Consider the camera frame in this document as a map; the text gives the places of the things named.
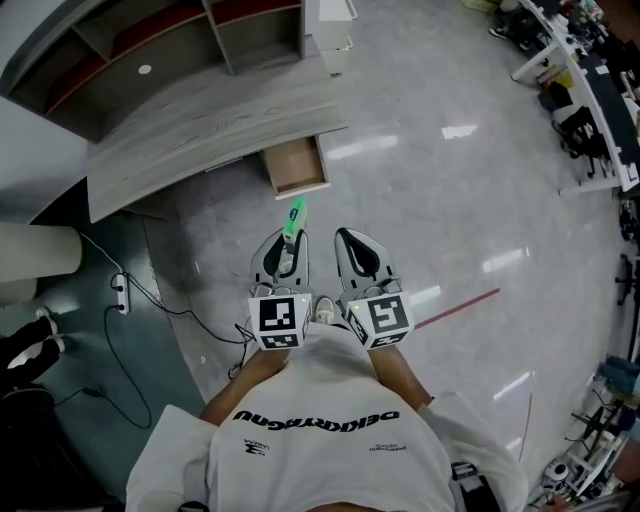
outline white cabinet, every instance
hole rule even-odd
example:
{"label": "white cabinet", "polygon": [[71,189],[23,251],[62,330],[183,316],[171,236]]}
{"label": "white cabinet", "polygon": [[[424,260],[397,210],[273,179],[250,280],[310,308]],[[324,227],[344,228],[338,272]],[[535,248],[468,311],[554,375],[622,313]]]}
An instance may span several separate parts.
{"label": "white cabinet", "polygon": [[320,19],[314,38],[329,72],[343,73],[348,64],[351,28],[357,18],[350,0],[320,0]]}

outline wooden drawer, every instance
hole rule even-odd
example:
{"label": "wooden drawer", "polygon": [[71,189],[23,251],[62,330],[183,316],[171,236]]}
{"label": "wooden drawer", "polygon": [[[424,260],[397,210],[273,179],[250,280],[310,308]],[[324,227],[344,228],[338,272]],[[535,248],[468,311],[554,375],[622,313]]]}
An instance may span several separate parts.
{"label": "wooden drawer", "polygon": [[262,152],[276,199],[329,187],[320,137],[307,137],[279,144]]}

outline shoe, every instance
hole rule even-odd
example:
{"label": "shoe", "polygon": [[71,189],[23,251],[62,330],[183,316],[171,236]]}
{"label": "shoe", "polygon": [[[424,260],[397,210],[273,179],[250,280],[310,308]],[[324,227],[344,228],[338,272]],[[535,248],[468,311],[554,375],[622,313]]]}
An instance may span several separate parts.
{"label": "shoe", "polygon": [[507,39],[507,32],[503,28],[490,28],[489,34],[500,39]]}
{"label": "shoe", "polygon": [[62,337],[58,336],[58,324],[53,320],[53,318],[51,318],[51,312],[47,308],[42,307],[36,311],[36,317],[46,318],[49,321],[49,325],[51,326],[51,336],[47,339],[55,341],[60,353],[64,352],[66,347]]}
{"label": "shoe", "polygon": [[333,319],[336,316],[336,310],[333,301],[326,296],[318,298],[314,315],[314,322],[325,325],[333,325]]}
{"label": "shoe", "polygon": [[58,334],[58,324],[56,324],[54,322],[54,320],[51,318],[51,312],[47,308],[42,307],[42,308],[38,309],[36,311],[36,317],[38,317],[38,318],[46,318],[47,320],[49,320],[49,325],[51,326],[51,334],[53,336]]}

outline power strip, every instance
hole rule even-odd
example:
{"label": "power strip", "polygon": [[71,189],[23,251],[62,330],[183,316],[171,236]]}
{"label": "power strip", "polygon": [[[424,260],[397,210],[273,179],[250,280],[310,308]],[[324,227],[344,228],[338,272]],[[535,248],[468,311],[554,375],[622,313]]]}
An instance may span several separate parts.
{"label": "power strip", "polygon": [[129,281],[122,274],[116,277],[116,290],[118,291],[118,312],[128,315],[131,311],[129,304]]}

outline white t-shirt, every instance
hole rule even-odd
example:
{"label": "white t-shirt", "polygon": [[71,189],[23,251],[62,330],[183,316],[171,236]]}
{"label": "white t-shirt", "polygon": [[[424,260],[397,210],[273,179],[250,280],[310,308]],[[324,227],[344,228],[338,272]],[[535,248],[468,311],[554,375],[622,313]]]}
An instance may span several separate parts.
{"label": "white t-shirt", "polygon": [[[312,324],[305,343],[219,428],[168,406],[131,473],[127,510],[177,510],[195,500],[211,511],[304,511],[339,502],[453,511],[445,449],[425,419],[375,379],[357,338]],[[447,408],[452,419],[438,412]],[[451,422],[444,428],[489,478],[506,512],[522,510],[522,471],[461,397],[449,394],[429,409]]]}

